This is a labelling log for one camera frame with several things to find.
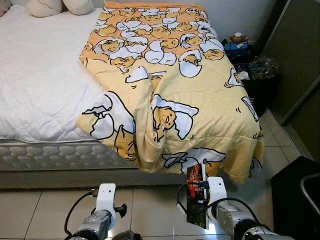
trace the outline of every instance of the quilted mattress side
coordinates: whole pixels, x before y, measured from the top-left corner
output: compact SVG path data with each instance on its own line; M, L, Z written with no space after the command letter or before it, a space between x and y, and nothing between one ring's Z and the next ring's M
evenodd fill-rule
M66 143L0 142L0 171L134 168L97 141Z

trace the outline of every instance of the blue box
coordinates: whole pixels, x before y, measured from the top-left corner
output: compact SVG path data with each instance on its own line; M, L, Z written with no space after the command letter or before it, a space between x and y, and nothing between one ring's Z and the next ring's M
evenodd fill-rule
M224 50L230 60L245 60L249 56L248 42L227 43Z

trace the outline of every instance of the mattress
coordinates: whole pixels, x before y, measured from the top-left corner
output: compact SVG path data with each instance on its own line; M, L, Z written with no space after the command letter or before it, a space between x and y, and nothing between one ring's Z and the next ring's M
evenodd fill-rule
M129 168L134 167L98 141L65 143L0 141L0 172Z
M78 56L100 11L37 18L14 5L0 18L0 139L92 140L76 118L102 88Z

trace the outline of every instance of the comforter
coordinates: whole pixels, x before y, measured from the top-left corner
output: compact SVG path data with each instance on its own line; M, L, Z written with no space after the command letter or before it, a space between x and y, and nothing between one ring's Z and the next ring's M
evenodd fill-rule
M79 58L105 93L78 126L140 170L204 163L243 183L262 163L258 116L202 7L107 1Z

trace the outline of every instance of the plastic bag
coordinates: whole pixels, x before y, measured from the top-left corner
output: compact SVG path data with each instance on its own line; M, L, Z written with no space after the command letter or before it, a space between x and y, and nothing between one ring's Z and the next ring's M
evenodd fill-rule
M279 74L279 64L274 58L267 56L255 57L248 68L253 79L271 79Z

